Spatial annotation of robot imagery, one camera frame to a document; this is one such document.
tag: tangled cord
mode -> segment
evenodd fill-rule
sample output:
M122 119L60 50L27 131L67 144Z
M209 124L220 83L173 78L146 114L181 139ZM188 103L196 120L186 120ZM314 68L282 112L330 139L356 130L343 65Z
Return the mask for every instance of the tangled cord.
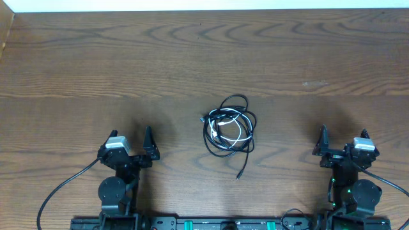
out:
M245 100L245 107L239 105L230 105L223 107L223 105L229 99L234 97L243 98ZM247 165L247 160L249 159L249 153L251 153L254 150L253 133L257 125L257 118L254 113L247 110L248 107L249 101L247 100L246 96L231 95L224 99L224 101L220 104L220 107L218 109L210 111L208 115L201 118L201 121L204 122L203 125L204 145L213 156L226 158L231 157L239 152L246 153L243 168L237 174L236 180L240 179L240 177L242 176L245 166ZM254 123L250 119L249 115L253 117ZM226 137L222 133L222 130L220 129L221 126L233 122L236 123L240 131L236 139ZM209 148L208 142L218 150L229 153L225 155L220 155L213 152Z

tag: wooden surface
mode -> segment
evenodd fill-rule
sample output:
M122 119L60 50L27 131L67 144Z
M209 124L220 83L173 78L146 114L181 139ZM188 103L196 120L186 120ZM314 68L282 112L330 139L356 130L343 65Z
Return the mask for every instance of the wooden surface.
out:
M138 206L179 216L314 213L331 170L311 155L321 124L341 148L367 128L370 171L409 188L409 10L18 14L0 61L0 229L34 229L39 207L92 162L112 129L162 159ZM256 150L219 159L199 118L233 93L256 113ZM97 216L97 164L57 192L44 229ZM389 186L376 214L398 228L409 199Z

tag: wood grain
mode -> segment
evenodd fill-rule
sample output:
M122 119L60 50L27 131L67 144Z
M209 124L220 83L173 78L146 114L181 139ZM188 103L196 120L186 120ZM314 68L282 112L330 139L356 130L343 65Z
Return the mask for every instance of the wood grain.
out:
M329 208L331 172L311 155L320 125L340 148L367 128L371 171L409 188L409 10L19 14L0 61L0 229L33 229L48 193L112 129L162 154L138 207L179 216L272 216ZM233 93L256 113L256 150L219 159L199 118ZM97 216L97 164L47 205L44 229ZM381 182L376 214L397 229L409 200Z

